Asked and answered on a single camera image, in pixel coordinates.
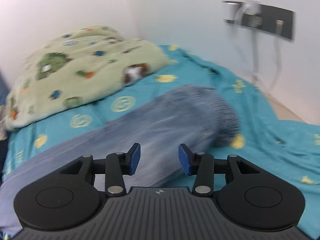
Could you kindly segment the green cartoon fleece blanket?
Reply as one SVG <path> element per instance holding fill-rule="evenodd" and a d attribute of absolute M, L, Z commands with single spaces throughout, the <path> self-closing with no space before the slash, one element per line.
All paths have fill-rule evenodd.
<path fill-rule="evenodd" d="M 28 56 L 7 96 L 13 131 L 105 98 L 169 64 L 157 45 L 97 25 L 57 37 Z"/>

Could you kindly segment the white power adapter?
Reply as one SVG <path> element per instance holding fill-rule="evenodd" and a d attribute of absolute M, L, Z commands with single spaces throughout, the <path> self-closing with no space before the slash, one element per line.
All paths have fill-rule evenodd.
<path fill-rule="evenodd" d="M 246 15 L 260 15 L 262 12 L 262 5 L 260 0 L 245 0 L 242 4 L 242 10 Z"/>

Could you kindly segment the teal patterned bed sheet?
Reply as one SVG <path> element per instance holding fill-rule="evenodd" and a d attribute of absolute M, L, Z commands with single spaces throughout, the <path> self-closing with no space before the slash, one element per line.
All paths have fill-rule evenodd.
<path fill-rule="evenodd" d="M 298 224 L 311 238 L 319 237 L 319 127 L 279 120 L 268 100 L 252 84 L 226 68 L 172 46 L 163 46 L 170 65 L 102 100 L 70 109 L 12 133 L 1 187 L 1 236 L 20 231 L 12 201 L 19 166 L 74 137 L 84 138 L 153 98 L 186 84 L 216 88 L 237 111 L 240 132 L 227 147 L 210 149 L 218 158 L 238 154 L 302 191 L 306 206 Z"/>

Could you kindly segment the blue denim jeans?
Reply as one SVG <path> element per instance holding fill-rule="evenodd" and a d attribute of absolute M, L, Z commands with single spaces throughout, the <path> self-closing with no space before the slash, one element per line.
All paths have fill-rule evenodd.
<path fill-rule="evenodd" d="M 28 184 L 90 154 L 104 159 L 141 145 L 137 172 L 125 178 L 126 187 L 159 186 L 182 171 L 178 147 L 193 152 L 230 144 L 240 129 L 234 108 L 213 87 L 185 85 L 172 89 L 104 127 L 64 141 L 15 168 L 1 186 L 1 233 L 14 236 L 21 225 L 14 198 Z"/>

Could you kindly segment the grey wall socket panel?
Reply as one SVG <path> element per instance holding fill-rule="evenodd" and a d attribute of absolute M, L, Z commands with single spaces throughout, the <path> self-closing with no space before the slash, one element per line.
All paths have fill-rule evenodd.
<path fill-rule="evenodd" d="M 242 7 L 243 2 L 240 1 L 222 1 L 225 15 L 223 21 L 227 24 L 234 25 L 236 19 L 236 13 Z M 295 27 L 296 27 L 296 13 L 292 10 L 287 10 L 280 7 L 274 7 L 271 5 L 261 5 L 260 14 L 257 15 L 261 19 L 260 24 L 257 26 L 259 31 L 276 34 L 276 20 L 283 21 L 283 27 L 280 36 L 288 41 L 295 39 Z"/>

